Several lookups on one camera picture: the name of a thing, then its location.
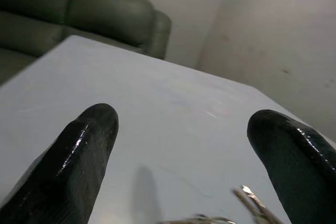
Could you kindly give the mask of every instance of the white table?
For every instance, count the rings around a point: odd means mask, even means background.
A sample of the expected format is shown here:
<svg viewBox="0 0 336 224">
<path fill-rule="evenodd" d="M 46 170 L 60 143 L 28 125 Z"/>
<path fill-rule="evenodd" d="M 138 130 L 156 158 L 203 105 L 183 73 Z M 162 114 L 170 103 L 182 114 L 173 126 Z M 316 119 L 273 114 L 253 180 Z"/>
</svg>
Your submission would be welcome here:
<svg viewBox="0 0 336 224">
<path fill-rule="evenodd" d="M 0 200 L 83 110 L 112 105 L 119 134 L 91 224 L 154 224 L 195 213 L 254 223 L 230 192 L 248 185 L 290 223 L 246 137 L 273 109 L 258 90 L 72 36 L 0 88 Z"/>
</svg>

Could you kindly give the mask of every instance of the sofa armrest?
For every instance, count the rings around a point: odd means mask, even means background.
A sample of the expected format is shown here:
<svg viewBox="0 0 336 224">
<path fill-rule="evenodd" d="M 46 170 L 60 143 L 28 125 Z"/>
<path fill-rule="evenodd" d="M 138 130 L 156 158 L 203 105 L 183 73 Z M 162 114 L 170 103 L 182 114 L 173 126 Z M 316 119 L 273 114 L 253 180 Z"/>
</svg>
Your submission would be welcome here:
<svg viewBox="0 0 336 224">
<path fill-rule="evenodd" d="M 171 19 L 164 13 L 156 10 L 152 38 L 145 50 L 147 55 L 158 59 L 165 58 L 171 27 Z"/>
</svg>

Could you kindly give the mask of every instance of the table surface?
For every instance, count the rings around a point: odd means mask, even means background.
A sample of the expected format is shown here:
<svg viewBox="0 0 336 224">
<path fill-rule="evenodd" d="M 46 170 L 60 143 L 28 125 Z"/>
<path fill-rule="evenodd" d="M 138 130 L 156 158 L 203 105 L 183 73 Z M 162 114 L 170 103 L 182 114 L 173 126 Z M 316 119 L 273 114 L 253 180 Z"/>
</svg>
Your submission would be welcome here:
<svg viewBox="0 0 336 224">
<path fill-rule="evenodd" d="M 70 121 L 101 102 L 120 127 L 89 223 L 196 213 L 254 223 L 230 192 L 241 184 L 290 223 L 246 129 L 261 109 L 292 114 L 252 87 L 77 36 L 0 88 L 0 200 Z"/>
</svg>

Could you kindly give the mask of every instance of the green leather sofa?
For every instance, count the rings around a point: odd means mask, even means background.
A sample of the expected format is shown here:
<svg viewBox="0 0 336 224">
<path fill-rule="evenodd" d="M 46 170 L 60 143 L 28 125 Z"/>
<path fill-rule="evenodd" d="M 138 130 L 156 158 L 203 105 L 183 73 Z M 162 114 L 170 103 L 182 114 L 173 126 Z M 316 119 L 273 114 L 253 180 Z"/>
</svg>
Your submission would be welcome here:
<svg viewBox="0 0 336 224">
<path fill-rule="evenodd" d="M 0 83 L 70 35 L 164 59 L 170 29 L 148 0 L 0 0 Z"/>
</svg>

